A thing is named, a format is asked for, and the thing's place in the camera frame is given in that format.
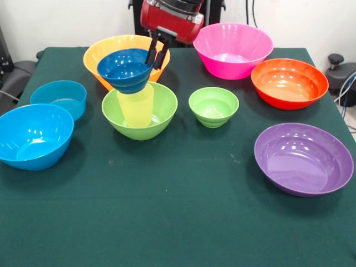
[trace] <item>lime green bowl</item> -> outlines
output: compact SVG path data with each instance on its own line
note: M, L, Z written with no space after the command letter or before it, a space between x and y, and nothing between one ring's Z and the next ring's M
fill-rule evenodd
M208 128L218 128L236 113L239 100L229 90L205 87L191 94L189 106L201 124Z
M154 88L152 122L147 127L131 128L126 125L116 90L111 90L102 101L102 113L118 132L133 140L148 140L160 134L171 122L178 107L176 95L166 86L149 82Z

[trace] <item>translucent yellow cup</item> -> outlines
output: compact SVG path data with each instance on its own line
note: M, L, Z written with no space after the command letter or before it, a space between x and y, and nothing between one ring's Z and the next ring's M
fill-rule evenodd
M147 127L151 124L154 108L154 88L146 84L140 92L125 94L116 92L126 125L132 128Z

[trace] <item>orange bowl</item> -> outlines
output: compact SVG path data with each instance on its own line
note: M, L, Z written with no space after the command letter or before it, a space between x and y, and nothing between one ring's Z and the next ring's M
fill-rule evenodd
M260 97L281 110L305 108L322 98L329 88L328 79L317 68L288 58L258 64L251 79Z
M97 66L99 62L107 55L116 52L118 50L124 50L129 48L140 48L149 50L152 38L141 35L120 35L113 36L101 41L96 42L84 54L83 62L84 66L100 81L106 89L109 91L113 87L105 81L97 72ZM157 42L156 49L161 51L163 48L162 42ZM162 69L153 69L150 74L150 81L157 82L160 78L163 70L167 67L169 60L171 59L171 53L168 50L165 60L163 61Z

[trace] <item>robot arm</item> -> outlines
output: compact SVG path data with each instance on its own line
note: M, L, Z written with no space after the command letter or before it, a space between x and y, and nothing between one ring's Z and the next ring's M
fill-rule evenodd
M146 64L154 69L162 67L170 43L173 40L192 44L204 24L199 13L204 0L144 0L141 10L141 24L152 32L152 42ZM157 54L158 38L164 46Z

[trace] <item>magenta bowl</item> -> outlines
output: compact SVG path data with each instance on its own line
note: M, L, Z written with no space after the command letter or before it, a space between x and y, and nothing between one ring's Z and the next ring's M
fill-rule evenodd
M239 23L206 26L193 45L206 69L225 80L248 77L273 50L272 39L266 33Z

